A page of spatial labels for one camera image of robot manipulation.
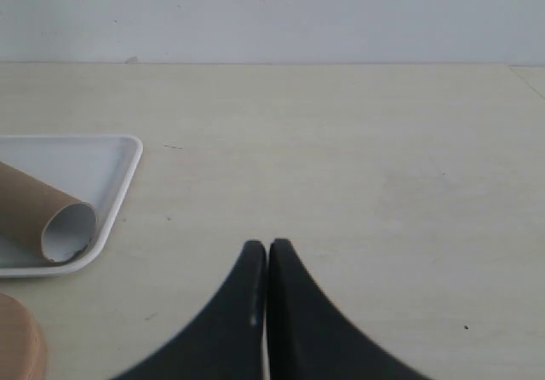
white tray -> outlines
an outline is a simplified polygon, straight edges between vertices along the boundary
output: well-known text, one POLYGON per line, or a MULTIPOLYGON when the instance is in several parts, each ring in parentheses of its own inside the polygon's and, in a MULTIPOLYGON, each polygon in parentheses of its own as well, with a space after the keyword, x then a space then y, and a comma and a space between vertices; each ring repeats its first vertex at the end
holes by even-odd
POLYGON ((132 135, 0 136, 0 161, 91 203, 98 216, 95 239, 76 259, 58 266, 0 236, 0 278, 61 275, 93 261, 104 248, 142 150, 132 135))

cardboard tube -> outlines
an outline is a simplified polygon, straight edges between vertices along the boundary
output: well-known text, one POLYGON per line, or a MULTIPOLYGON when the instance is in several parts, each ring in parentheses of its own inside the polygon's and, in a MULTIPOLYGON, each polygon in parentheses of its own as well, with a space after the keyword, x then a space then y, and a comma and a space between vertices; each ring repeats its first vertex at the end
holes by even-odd
POLYGON ((49 184, 0 162, 0 234, 50 262, 69 261, 89 244, 96 214, 49 184))

tray rim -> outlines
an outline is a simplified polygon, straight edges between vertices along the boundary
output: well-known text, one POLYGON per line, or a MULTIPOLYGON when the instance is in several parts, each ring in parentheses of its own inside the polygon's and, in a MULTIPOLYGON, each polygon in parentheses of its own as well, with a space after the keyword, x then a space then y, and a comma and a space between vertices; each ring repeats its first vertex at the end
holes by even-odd
POLYGON ((130 160, 129 167, 125 172, 123 181, 118 190, 118 193, 113 200, 112 207, 107 212, 104 219, 104 224, 100 230, 99 236, 95 241, 95 245, 81 257, 76 258, 72 262, 65 263, 58 267, 23 267, 23 268, 2 268, 0 267, 0 279, 4 278, 36 278, 45 276, 59 276, 67 273, 73 273, 79 269, 89 265, 104 249, 106 241, 115 222, 118 212, 121 209, 129 185, 135 175, 136 167, 140 162, 141 155, 144 151, 142 140, 135 135, 124 133, 119 134, 62 134, 62 135, 0 135, 2 139, 125 139, 135 144, 135 153, 130 160))

white table surface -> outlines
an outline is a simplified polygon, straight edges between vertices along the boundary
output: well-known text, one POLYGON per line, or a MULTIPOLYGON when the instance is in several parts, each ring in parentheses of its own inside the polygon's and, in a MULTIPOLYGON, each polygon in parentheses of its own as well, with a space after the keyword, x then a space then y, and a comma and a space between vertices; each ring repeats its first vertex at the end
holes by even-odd
POLYGON ((2 64, 1 134, 145 152, 92 264, 0 292, 42 326, 48 379, 104 380, 185 325, 246 239, 282 236, 429 376, 543 379, 542 95, 545 69, 502 65, 2 64))

brown cardboard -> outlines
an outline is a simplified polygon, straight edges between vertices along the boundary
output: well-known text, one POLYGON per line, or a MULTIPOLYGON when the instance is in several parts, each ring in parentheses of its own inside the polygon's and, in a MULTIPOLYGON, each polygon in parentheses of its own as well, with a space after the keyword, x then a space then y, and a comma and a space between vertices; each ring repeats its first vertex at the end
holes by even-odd
POLYGON ((0 162, 0 234, 50 262, 65 262, 93 238, 96 214, 79 199, 0 162))
POLYGON ((12 297, 0 294, 0 378, 43 380, 46 348, 30 312, 12 297))

